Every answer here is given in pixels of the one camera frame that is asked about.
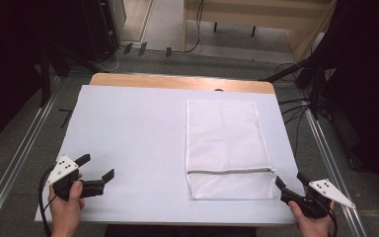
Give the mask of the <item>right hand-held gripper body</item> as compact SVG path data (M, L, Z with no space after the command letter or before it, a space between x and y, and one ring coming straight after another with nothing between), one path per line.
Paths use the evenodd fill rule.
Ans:
M280 200L286 204L290 201L295 201L300 206L303 214L313 219L326 217L330 212L332 201L355 208L355 204L328 179L312 181L306 188L304 196L287 189L286 192L281 192Z

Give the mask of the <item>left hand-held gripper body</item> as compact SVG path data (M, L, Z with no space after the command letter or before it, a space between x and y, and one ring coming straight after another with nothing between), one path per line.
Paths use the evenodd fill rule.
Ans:
M69 200L70 189L76 181L80 181L83 184L81 198L102 196L106 185L102 178L95 181L83 181L79 178L79 168L75 160L63 155L55 163L46 184L53 186L54 193L65 201Z

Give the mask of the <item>white mesh laundry bag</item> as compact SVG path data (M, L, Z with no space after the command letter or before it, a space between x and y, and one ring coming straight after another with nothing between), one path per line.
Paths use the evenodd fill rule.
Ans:
M186 175L195 199L273 199L276 174L257 106L190 100Z

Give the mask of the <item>person's right hand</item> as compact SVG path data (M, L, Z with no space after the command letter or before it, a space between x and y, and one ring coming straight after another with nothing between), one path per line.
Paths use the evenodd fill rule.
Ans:
M299 229L302 237L329 237L332 223L329 216L313 219L306 217L295 201L290 201L288 206L295 218L295 225Z

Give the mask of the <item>person's left hand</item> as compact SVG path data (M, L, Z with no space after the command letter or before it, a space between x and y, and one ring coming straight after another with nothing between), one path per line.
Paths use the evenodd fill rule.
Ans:
M65 201L54 193L53 186L49 187L51 237L74 236L79 227L81 210L85 206L85 201L81 198L82 191L83 184L80 181L74 182L70 189L69 200Z

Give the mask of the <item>white table cover sheet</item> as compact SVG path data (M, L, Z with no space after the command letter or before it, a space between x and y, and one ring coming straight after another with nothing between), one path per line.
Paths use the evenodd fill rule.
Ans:
M87 180L107 171L114 178L100 197L89 197L84 222L181 225L291 225L288 206L266 200L196 200L185 175L186 103L189 100L253 102L270 158L288 188L300 192L276 96L179 89L85 86L60 152L90 162Z

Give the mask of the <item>black metal stand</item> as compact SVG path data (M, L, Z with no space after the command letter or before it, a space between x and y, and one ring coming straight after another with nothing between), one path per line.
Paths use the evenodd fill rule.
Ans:
M309 99L309 109L314 119L318 119L319 97L322 81L325 79L325 69L322 68L315 55L310 55L298 63L290 63L289 67L276 72L266 79L260 79L260 82L273 83L283 77L300 70L295 85L298 89L306 89L311 86Z
M45 44L40 51L41 107L48 102L51 95L49 67L60 76L67 76L70 71L62 47L54 43Z

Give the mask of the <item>black curtain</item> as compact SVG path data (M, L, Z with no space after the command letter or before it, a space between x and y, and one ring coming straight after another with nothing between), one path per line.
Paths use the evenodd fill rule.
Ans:
M38 90L38 2L0 0L0 133Z
M356 168L379 176L379 0L338 0L316 49L318 63L334 68L323 90Z

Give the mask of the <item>wooden table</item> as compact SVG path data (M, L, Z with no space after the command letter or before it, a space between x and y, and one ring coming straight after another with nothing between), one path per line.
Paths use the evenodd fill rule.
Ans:
M96 73L90 81L94 86L118 86L139 88L168 88L198 91L274 94L271 83L224 78L189 77L151 74Z

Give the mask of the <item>black cabinet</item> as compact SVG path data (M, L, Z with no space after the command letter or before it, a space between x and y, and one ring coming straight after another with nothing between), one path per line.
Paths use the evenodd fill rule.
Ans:
M110 0L78 0L84 14L89 57L102 62L118 49Z

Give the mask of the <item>light wooden platform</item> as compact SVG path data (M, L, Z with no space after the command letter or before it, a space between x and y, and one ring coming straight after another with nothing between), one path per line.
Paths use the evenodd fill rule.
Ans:
M328 29L340 0L184 0L184 34L187 21L196 19L200 1L206 22L285 30L294 59L300 62Z

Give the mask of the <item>aluminium floor rail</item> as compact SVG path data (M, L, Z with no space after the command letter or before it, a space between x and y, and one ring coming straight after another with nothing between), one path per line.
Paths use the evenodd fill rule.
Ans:
M0 135L0 212L29 159L64 80L54 76L50 80L48 101L41 107L40 96L33 95Z
M345 195L350 201L353 201L353 198L349 194L349 191L342 178L340 169L328 144L326 136L320 126L318 113L313 107L310 107L310 111L307 113L307 119L325 163L330 181L340 190L343 195ZM349 227L351 236L368 237L357 207L352 208L342 203L340 203L340 206L341 212L343 213L343 216L345 217L346 223Z

